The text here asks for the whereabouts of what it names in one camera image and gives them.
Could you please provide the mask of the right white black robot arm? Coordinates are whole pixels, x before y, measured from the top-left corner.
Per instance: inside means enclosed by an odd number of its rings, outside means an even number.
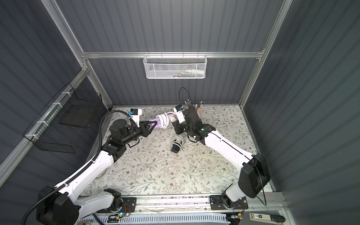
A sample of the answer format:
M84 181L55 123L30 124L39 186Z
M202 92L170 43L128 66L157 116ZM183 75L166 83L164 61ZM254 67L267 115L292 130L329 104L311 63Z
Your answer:
M176 121L172 123L175 133L186 133L188 140L210 147L227 159L240 172L237 182L234 182L222 193L222 203L232 209L243 203L244 198L256 198L264 186L271 180L265 157L258 153L253 155L243 150L222 136L215 127L203 124L194 108L184 109L177 105L173 112Z

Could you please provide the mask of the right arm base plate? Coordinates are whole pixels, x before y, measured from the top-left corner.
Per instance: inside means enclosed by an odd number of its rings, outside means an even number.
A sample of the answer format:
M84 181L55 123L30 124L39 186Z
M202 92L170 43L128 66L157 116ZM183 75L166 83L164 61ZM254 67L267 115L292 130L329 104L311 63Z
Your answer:
M228 197L222 195L211 195L209 196L209 202L211 210L247 210L248 203L246 198L241 198L236 202L232 202Z

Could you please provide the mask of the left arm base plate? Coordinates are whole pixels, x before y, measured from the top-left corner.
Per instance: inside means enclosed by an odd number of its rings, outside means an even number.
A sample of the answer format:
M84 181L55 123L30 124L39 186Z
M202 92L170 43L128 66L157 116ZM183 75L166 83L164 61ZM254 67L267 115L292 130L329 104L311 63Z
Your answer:
M97 213L133 213L136 203L136 197L122 197L121 203L115 202L109 208L99 210Z

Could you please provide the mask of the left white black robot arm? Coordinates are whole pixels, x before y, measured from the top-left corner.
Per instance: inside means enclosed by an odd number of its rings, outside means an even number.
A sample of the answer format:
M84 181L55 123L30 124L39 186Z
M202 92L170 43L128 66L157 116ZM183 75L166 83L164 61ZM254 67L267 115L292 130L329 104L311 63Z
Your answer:
M130 142L139 143L140 138L147 137L156 125L156 121L141 121L129 125L124 119L115 120L109 127L111 134L107 142L94 159L55 187L45 187L40 191L37 221L44 225L74 225L79 219L101 210L124 212L122 195L111 188L94 196L79 196L98 175L125 153Z

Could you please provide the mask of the purple power strip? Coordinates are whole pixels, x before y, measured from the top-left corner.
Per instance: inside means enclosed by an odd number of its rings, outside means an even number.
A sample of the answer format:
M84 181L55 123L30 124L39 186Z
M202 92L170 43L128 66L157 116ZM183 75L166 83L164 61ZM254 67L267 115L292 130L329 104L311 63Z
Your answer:
M156 128L166 129L170 123L177 121L177 116L174 112L165 112L150 119L150 121L157 121Z

